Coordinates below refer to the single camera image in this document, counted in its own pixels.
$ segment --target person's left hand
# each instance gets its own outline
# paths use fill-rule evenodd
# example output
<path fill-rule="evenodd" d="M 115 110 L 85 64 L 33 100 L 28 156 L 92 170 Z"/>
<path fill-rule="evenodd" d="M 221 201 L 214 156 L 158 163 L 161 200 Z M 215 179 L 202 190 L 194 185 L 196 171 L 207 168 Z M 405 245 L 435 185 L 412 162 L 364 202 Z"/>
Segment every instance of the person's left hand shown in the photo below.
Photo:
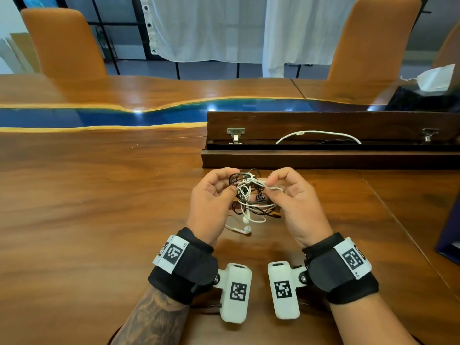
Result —
<path fill-rule="evenodd" d="M 229 206 L 236 196 L 236 187 L 229 186 L 229 176 L 239 173 L 237 168 L 210 171 L 192 190 L 187 227 L 196 238 L 209 245 L 224 231 Z"/>

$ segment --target white camera device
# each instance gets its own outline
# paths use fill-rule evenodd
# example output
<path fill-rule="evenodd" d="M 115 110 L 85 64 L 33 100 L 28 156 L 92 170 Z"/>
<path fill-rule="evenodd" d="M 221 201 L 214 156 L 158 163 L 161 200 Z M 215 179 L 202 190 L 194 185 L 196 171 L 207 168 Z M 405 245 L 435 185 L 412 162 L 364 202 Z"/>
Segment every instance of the white camera device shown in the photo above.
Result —
<path fill-rule="evenodd" d="M 271 296 L 276 317 L 292 320 L 300 316 L 296 288 L 307 284 L 306 267 L 291 269 L 287 261 L 275 261 L 268 264 Z"/>
<path fill-rule="evenodd" d="M 247 266 L 237 263 L 219 269 L 214 287 L 222 290 L 220 316 L 225 322 L 243 323 L 246 319 L 252 276 Z"/>

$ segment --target tattoo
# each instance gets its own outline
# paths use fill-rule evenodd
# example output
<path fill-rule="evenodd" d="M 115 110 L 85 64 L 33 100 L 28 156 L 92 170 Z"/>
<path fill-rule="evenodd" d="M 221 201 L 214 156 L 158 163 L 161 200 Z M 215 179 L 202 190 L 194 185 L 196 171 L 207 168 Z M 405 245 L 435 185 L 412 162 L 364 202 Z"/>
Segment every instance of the tattoo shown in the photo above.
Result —
<path fill-rule="evenodd" d="M 188 305 L 149 286 L 111 345 L 178 344 L 188 312 Z"/>

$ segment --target chair backrest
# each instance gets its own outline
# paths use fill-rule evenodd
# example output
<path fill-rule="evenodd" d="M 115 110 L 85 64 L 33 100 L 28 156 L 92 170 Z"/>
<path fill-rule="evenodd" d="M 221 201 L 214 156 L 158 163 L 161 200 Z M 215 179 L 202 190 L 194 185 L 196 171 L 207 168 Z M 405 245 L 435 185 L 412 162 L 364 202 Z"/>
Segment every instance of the chair backrest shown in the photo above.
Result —
<path fill-rule="evenodd" d="M 440 68 L 449 64 L 455 64 L 450 84 L 453 87 L 460 84 L 460 22 L 447 35 L 431 67 Z"/>
<path fill-rule="evenodd" d="M 91 79 L 107 75 L 99 47 L 79 11 L 27 8 L 21 15 L 45 75 L 53 79 Z"/>
<path fill-rule="evenodd" d="M 342 30 L 328 80 L 396 80 L 420 6 L 420 0 L 356 1 Z"/>

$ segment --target tissue box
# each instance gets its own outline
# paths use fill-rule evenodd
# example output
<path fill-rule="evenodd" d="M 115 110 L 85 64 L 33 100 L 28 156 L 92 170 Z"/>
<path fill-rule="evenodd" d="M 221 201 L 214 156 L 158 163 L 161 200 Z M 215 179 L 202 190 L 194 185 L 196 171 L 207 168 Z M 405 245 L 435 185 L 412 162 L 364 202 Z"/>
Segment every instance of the tissue box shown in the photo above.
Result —
<path fill-rule="evenodd" d="M 436 245 L 436 252 L 460 265 L 460 194 L 450 211 L 444 230 Z"/>
<path fill-rule="evenodd" d="M 385 110 L 460 112 L 460 92 L 424 92 L 417 85 L 399 86 Z"/>

